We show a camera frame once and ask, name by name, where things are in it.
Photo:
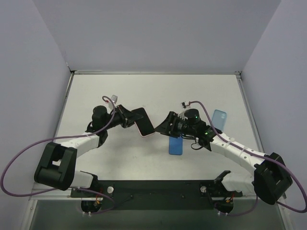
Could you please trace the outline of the light blue phone case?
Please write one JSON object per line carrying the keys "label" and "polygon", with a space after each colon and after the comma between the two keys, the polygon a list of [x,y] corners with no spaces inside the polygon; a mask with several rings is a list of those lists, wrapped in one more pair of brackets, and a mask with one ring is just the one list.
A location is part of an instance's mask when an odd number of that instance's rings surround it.
{"label": "light blue phone case", "polygon": [[227,113],[218,109],[215,109],[212,115],[212,123],[216,129],[224,130],[227,120]]}

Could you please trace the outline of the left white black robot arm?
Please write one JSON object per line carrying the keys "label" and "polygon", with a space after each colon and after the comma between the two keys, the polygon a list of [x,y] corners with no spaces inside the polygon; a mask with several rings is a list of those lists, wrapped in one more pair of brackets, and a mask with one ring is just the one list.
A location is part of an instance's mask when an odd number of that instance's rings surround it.
{"label": "left white black robot arm", "polygon": [[102,105],[95,107],[85,133],[62,143],[50,142],[45,146],[34,174],[35,182],[62,191],[81,187],[87,197],[95,196],[98,193],[98,184],[93,182],[96,176],[75,170],[77,158],[102,146],[109,129],[116,126],[128,128],[142,118],[143,115],[136,110],[129,111],[122,105],[111,113]]}

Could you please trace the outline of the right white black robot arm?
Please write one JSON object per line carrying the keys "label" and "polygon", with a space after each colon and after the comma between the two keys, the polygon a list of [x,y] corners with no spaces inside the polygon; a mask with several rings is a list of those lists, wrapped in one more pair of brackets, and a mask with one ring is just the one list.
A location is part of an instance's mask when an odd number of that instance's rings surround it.
{"label": "right white black robot arm", "polygon": [[190,136],[201,147],[225,156],[251,174],[251,179],[244,183],[236,176],[226,176],[222,183],[228,191],[254,192],[265,203],[274,205],[293,183],[280,155],[257,152],[234,141],[202,121],[197,109],[180,114],[169,112],[155,131],[173,138]]}

